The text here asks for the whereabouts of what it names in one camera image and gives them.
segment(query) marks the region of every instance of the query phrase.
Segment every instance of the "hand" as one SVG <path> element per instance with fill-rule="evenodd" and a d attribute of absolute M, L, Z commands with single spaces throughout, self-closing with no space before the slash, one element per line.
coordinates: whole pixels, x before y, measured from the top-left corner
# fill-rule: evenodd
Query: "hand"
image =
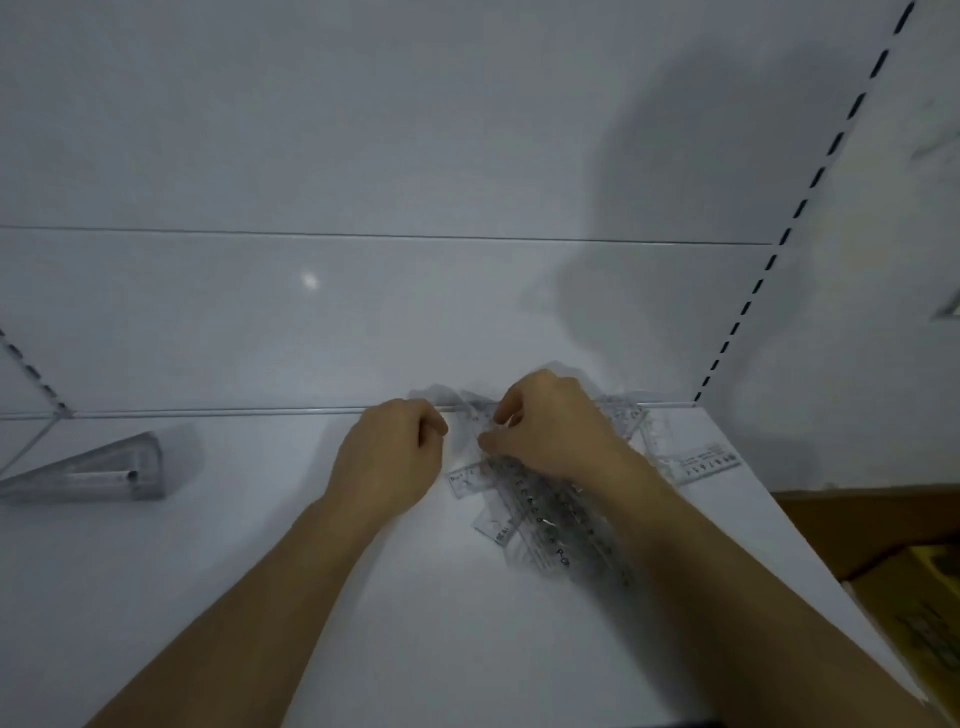
<path fill-rule="evenodd" d="M 381 528 L 430 490 L 446 433 L 444 418 L 426 400 L 368 409 L 340 446 L 324 501 Z"/>
<path fill-rule="evenodd" d="M 509 427 L 480 436 L 485 452 L 510 455 L 528 468 L 585 488 L 611 462 L 633 454 L 579 381 L 546 370 L 511 387 L 493 421 Z"/>

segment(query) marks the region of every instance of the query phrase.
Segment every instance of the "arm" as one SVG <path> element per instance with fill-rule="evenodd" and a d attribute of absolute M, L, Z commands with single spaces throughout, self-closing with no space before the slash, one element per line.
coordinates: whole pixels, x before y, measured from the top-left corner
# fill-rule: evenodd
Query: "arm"
<path fill-rule="evenodd" d="M 324 496 L 89 728 L 279 726 L 354 564 L 437 479 L 444 435 L 444 419 L 423 400 L 368 410 Z"/>
<path fill-rule="evenodd" d="M 481 446 L 577 482 L 652 580 L 730 728 L 933 728 L 923 705 L 620 441 L 576 379 L 537 372 Z"/>

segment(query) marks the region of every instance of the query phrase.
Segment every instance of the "yellow box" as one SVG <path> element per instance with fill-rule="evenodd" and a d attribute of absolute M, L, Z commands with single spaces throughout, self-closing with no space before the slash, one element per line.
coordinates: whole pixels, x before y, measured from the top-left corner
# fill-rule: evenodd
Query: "yellow box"
<path fill-rule="evenodd" d="M 930 697 L 960 723 L 960 546 L 911 546 L 853 580 Z"/>

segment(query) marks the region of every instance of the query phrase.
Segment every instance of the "person's right arm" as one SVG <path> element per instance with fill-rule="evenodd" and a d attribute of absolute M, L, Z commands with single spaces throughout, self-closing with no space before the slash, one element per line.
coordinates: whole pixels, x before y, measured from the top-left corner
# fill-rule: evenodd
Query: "person's right arm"
<path fill-rule="evenodd" d="M 645 568 L 688 661 L 730 728 L 942 724 L 846 635 L 667 484 L 579 382 L 537 372 L 481 447 L 576 482 Z"/>

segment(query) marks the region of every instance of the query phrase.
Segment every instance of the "forearm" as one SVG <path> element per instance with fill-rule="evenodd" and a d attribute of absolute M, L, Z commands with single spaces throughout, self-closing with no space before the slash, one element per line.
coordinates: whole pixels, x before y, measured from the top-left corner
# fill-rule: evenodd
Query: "forearm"
<path fill-rule="evenodd" d="M 89 725 L 279 726 L 377 524 L 320 500 Z"/>
<path fill-rule="evenodd" d="M 591 490 L 677 624 L 721 717 L 741 726 L 928 726 L 869 656 L 686 502 L 641 456 Z"/>

